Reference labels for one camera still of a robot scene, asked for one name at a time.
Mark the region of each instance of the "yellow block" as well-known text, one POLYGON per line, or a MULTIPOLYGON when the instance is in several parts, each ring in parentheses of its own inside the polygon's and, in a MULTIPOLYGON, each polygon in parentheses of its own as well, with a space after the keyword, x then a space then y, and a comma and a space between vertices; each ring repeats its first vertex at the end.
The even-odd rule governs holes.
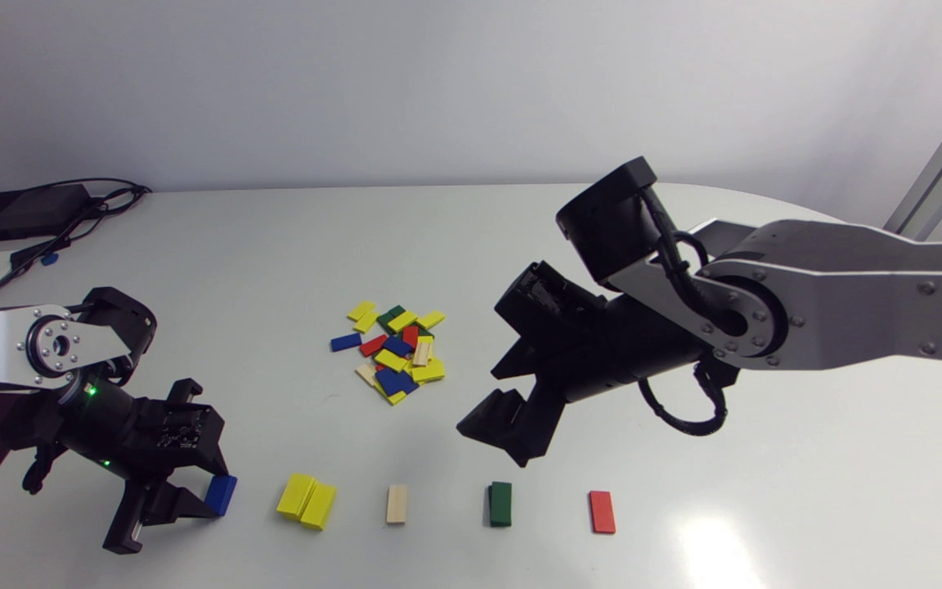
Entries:
POLYGON ((381 387, 380 384, 377 384, 377 390, 380 391, 380 395, 382 396, 382 398, 386 400, 386 402, 389 402, 392 404, 392 407, 395 407, 398 403, 403 402, 403 400, 405 400, 405 393, 402 391, 396 392, 392 396, 388 396, 388 393, 384 392, 384 388, 381 387))
POLYGON ((375 357, 377 362, 387 366, 395 372, 402 372, 402 369, 405 368, 405 358, 399 357, 395 352, 390 350, 380 350, 380 353, 375 357))
POLYGON ((358 306, 352 309, 350 313, 348 313, 348 318, 350 318, 352 321, 358 321, 360 318, 362 318, 362 316, 364 316, 364 314, 366 314, 366 312, 369 312, 371 309, 373 309, 373 307, 376 306, 377 305, 373 301, 362 301, 358 304, 358 306))
POLYGON ((404 312, 403 314, 400 314, 399 317, 395 317, 391 321, 388 321, 388 327, 393 331, 403 331, 403 329, 412 325, 413 321, 416 321, 416 313, 404 312))
POLYGON ((435 325, 442 323, 442 320, 446 318, 446 314, 442 312, 430 312, 426 316, 418 318, 416 320, 416 325, 423 327, 424 329, 433 328, 435 325))
POLYGON ((366 333, 370 330, 371 327, 373 327, 374 321, 377 321, 377 317, 380 317, 380 313, 373 312, 373 310, 363 313, 362 318, 359 318, 358 321, 355 321, 355 331, 358 331, 359 333, 366 333))
POLYGON ((441 359, 431 358, 427 366, 415 366, 411 375, 416 384, 430 383, 431 380, 445 377, 446 368, 442 365, 441 359))
POLYGON ((318 481, 310 474, 292 473, 289 483, 285 485, 285 491, 281 492, 276 511, 289 519, 300 519, 304 508, 307 507, 307 499, 311 498, 317 484, 318 481))
POLYGON ((333 498, 337 496, 337 488, 330 484, 315 485, 311 492, 311 499, 307 500, 307 507, 300 515, 300 525, 310 529, 325 529, 325 522, 329 521, 330 510, 333 508, 333 498))

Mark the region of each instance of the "pile of colored blocks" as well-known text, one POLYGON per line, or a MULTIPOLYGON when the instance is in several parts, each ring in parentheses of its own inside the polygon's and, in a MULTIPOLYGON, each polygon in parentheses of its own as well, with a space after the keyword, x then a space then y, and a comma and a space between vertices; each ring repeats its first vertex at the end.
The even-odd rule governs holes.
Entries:
POLYGON ((348 318, 359 333, 369 332, 376 323, 384 335, 363 343, 359 333, 352 333, 331 340, 330 347, 334 352, 357 347, 363 357, 373 358, 371 364, 359 365, 355 372, 395 406, 420 385, 445 377, 445 366, 434 357, 434 335, 428 329, 446 316, 430 312, 417 317, 400 305, 386 313, 377 313, 375 308, 373 302, 362 301, 348 318))

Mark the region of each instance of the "black cable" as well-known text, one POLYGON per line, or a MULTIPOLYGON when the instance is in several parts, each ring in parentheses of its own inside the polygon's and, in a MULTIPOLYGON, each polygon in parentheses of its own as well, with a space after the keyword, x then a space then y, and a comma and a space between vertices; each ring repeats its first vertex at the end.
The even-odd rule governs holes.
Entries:
POLYGON ((91 234, 91 232, 97 228, 97 225, 101 224, 101 221, 104 220, 105 217, 119 215, 128 211, 128 209, 131 209, 132 206, 136 204, 136 202, 145 196, 145 194, 152 191, 149 187, 142 186, 141 184, 137 184, 135 182, 130 182, 130 180, 123 180, 119 178, 79 178, 74 180, 63 180, 63 182, 52 182, 49 184, 43 184, 40 187, 31 187, 30 189, 26 189, 26 191, 41 190, 45 189, 45 187, 63 186, 63 184, 80 182, 121 182, 127 184, 127 187, 112 191, 105 197, 93 199, 93 201, 91 201, 91 205, 84 209, 83 212, 78 216, 76 216, 75 220, 72 221, 72 223, 69 223, 68 227, 64 228, 64 231, 60 232, 60 234, 57 234, 55 238, 46 242, 44 247, 42 247, 40 250, 37 250, 36 253, 31 254, 28 259, 15 265, 6 276, 2 277, 0 279, 0 288, 3 288, 6 284, 14 281, 19 276, 23 276, 24 272, 27 272, 29 268, 31 268, 31 264, 34 264, 34 262, 38 261, 38 259, 41 257, 51 254, 52 251, 59 250, 63 245, 70 245, 70 242, 74 241, 74 239, 70 238, 71 232, 75 231, 75 228, 78 227, 79 224, 85 223, 87 220, 95 219, 92 227, 78 236, 78 239, 82 239, 91 234), (132 198, 127 201, 126 204, 115 206, 115 208, 109 208, 109 200, 123 196, 123 194, 127 193, 131 193, 132 198))
POLYGON ((696 257, 700 260, 700 268, 707 265, 710 260, 707 257, 707 248, 704 247, 702 241, 696 239, 695 235, 691 232, 674 232, 674 240, 680 243, 688 243, 693 247, 693 250, 696 250, 696 257))
MULTIPOLYGON (((689 275, 689 262, 685 262, 681 258, 681 254, 678 254, 678 245, 675 238, 677 230, 675 230, 674 223, 671 223, 671 217, 666 213, 664 205, 657 198, 657 193, 648 188, 639 191, 639 193, 646 204, 646 209, 649 211, 653 224, 657 227, 657 232, 659 232, 659 238, 655 245, 657 247, 657 256, 661 260, 661 265, 664 266, 666 278, 674 288, 678 299, 681 299, 685 306, 692 309, 699 316, 709 318, 713 323, 719 323, 719 310, 711 305, 707 298, 704 298, 703 292, 693 283, 693 279, 689 275)), ((692 242, 684 238, 683 240, 692 245, 692 242)))
POLYGON ((653 413, 664 420, 665 424, 672 426, 672 428, 677 429, 681 433, 691 436, 710 436, 717 432, 718 429, 721 429, 721 426, 725 424, 726 415, 729 414, 729 410, 725 407, 725 394, 722 392, 722 388, 718 387, 718 385, 714 383, 714 380, 711 380, 707 369, 703 368, 703 362, 700 362, 700 364, 697 364, 693 368, 693 376, 696 377, 697 383, 699 383, 700 388, 703 389, 703 394, 707 395, 707 398, 709 398, 715 406, 715 416, 706 421, 685 421, 684 419, 677 418, 668 413, 668 411, 664 409, 664 406, 657 400, 657 395, 653 394, 653 390, 649 387, 649 380, 646 380, 646 378, 639 380, 639 391, 642 391, 642 396, 646 399, 646 403, 652 408, 653 413))

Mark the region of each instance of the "power cord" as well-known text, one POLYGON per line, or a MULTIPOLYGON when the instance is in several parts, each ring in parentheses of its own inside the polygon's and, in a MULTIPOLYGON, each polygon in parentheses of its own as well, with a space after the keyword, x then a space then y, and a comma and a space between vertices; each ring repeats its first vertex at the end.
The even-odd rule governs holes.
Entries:
POLYGON ((64 228, 64 231, 57 234, 56 237, 53 237, 49 241, 40 243, 40 245, 31 246, 26 250, 22 251, 31 251, 29 256, 23 257, 20 260, 12 260, 11 265, 12 269, 6 276, 0 279, 0 289, 3 288, 6 284, 10 284, 19 276, 23 276, 30 268, 34 262, 37 262, 42 257, 52 254, 53 251, 62 250, 64 247, 71 245, 72 241, 77 239, 83 239, 87 237, 91 232, 96 230, 98 225, 101 224, 101 221, 108 217, 113 217, 116 215, 121 215, 124 212, 127 212, 129 209, 133 208, 137 202, 141 201, 146 194, 152 193, 152 190, 149 187, 142 186, 141 184, 130 182, 130 180, 124 180, 121 178, 75 178, 74 180, 61 180, 60 182, 50 182, 48 184, 40 184, 40 186, 29 187, 29 189, 24 189, 22 191, 36 191, 48 189, 48 187, 59 187, 64 186, 65 184, 79 184, 85 182, 116 182, 121 184, 126 184, 125 187, 120 187, 120 189, 114 190, 109 193, 107 196, 101 198, 94 198, 91 201, 91 204, 87 206, 86 209, 83 209, 82 213, 79 213, 75 217, 75 220, 72 223, 68 224, 68 227, 64 228), (109 205, 110 201, 119 198, 123 195, 131 195, 130 200, 124 202, 123 205, 112 206, 109 205), (75 228, 78 228, 79 225, 85 223, 86 221, 94 221, 94 223, 86 230, 75 236, 71 237, 71 232, 75 231, 75 228))
MULTIPOLYGON (((721 311, 707 301, 703 292, 693 283, 693 278, 689 273, 689 262, 684 261, 681 254, 678 253, 678 242, 688 243, 693 247, 697 257, 699 257, 700 266, 707 265, 707 248, 692 234, 676 230, 671 217, 664 209, 664 205, 657 198, 657 193, 648 188, 639 193, 646 204, 646 210, 649 211, 653 224, 657 227, 657 232, 659 232, 655 250, 657 250, 657 256, 664 268, 666 279, 674 288, 678 299, 681 299, 685 306, 699 314, 700 317, 705 317, 711 323, 721 327, 724 323, 721 311)), ((739 368, 713 358, 710 350, 703 352, 700 362, 693 368, 693 376, 696 378, 697 384, 700 385, 700 389, 703 390, 703 394, 715 406, 714 417, 706 421, 685 421, 668 413, 657 400, 657 395, 653 394, 653 390, 649 387, 649 380, 646 380, 646 378, 639 380, 639 391, 642 392, 647 405, 667 425, 691 436, 707 436, 717 432, 725 424, 725 417, 729 414, 729 410, 725 407, 725 394, 722 389, 735 384, 739 372, 739 368)))

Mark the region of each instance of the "wooden block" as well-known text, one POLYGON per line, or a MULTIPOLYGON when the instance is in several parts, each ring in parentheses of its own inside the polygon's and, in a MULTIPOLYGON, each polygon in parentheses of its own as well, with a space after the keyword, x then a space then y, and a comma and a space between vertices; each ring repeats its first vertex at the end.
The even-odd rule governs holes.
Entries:
POLYGON ((489 485, 489 525, 511 526, 511 483, 493 481, 489 485))
POLYGON ((591 502, 591 526, 594 527, 594 533, 617 533, 609 491, 588 492, 587 497, 591 502))
POLYGON ((370 385, 374 389, 377 388, 377 371, 373 369, 372 366, 367 364, 360 364, 358 368, 355 369, 355 372, 362 377, 362 380, 366 381, 366 384, 370 385))
POLYGON ((405 366, 405 358, 399 357, 390 350, 380 350, 374 359, 376 359, 377 364, 385 365, 395 372, 401 372, 405 366))
POLYGON ((235 485, 239 479, 227 474, 218 474, 209 481, 209 489, 206 489, 206 506, 217 512, 217 515, 227 514, 228 504, 231 504, 231 494, 235 492, 235 485))
POLYGON ((371 301, 362 301, 354 309, 352 309, 350 313, 348 313, 348 318, 350 318, 352 321, 358 321, 360 318, 364 317, 367 312, 370 312, 370 310, 373 310, 373 308, 376 306, 377 305, 374 305, 374 303, 371 301))
POLYGON ((317 484, 318 481, 310 474, 292 473, 285 491, 281 492, 276 511, 289 519, 300 519, 304 507, 307 507, 307 500, 311 498, 311 491, 317 484))
POLYGON ((380 348, 384 347, 386 339, 388 339, 387 335, 377 336, 377 338, 370 339, 369 342, 359 346, 358 351, 362 352, 363 357, 371 357, 371 355, 380 351, 380 348))
POLYGON ((416 351, 412 353, 412 365, 427 366, 427 361, 431 359, 431 339, 419 338, 416 342, 416 351))
POLYGON ((377 312, 366 312, 363 314, 362 318, 359 318, 358 321, 355 321, 355 331, 366 333, 373 327, 374 321, 377 321, 377 317, 380 317, 380 314, 377 312))
POLYGON ((433 328, 435 325, 442 323, 442 320, 446 318, 445 313, 441 312, 430 312, 426 316, 419 317, 416 320, 416 325, 423 327, 424 329, 433 328))
POLYGON ((388 321, 388 329, 391 331, 401 331, 413 321, 416 321, 416 313, 403 312, 401 314, 397 314, 391 321, 388 321))
POLYGON ((419 368, 414 366, 410 373, 416 384, 430 383, 431 380, 445 378, 446 367, 442 365, 441 359, 434 358, 427 361, 427 366, 420 366, 419 368))
POLYGON ((383 348, 395 352, 397 357, 405 357, 405 355, 412 352, 412 346, 405 343, 405 340, 401 338, 400 335, 392 335, 390 338, 385 339, 383 348))
POLYGON ((388 329, 388 321, 391 321, 393 318, 395 318, 395 316, 393 316, 391 313, 382 313, 380 317, 377 317, 377 323, 380 324, 380 327, 382 327, 384 331, 388 333, 395 333, 388 329))
POLYGON ((307 499, 303 515, 300 515, 300 525, 310 529, 324 530, 325 522, 329 521, 330 510, 333 510, 333 499, 337 496, 337 488, 330 484, 317 484, 311 491, 311 499, 307 499))
POLYGON ((404 484, 388 486, 388 524, 404 524, 406 515, 406 496, 409 488, 404 484))
POLYGON ((396 392, 394 395, 388 396, 388 393, 385 393, 383 389, 378 389, 380 391, 380 396, 392 404, 392 407, 395 407, 398 403, 404 402, 406 394, 402 391, 396 392))
POLYGON ((416 347, 416 338, 419 336, 419 328, 416 325, 407 325, 402 331, 403 342, 409 344, 409 347, 416 347))
POLYGON ((348 348, 356 348, 362 345, 362 336, 358 333, 352 333, 351 335, 341 335, 340 338, 330 339, 330 350, 334 352, 339 352, 340 350, 347 350, 348 348))

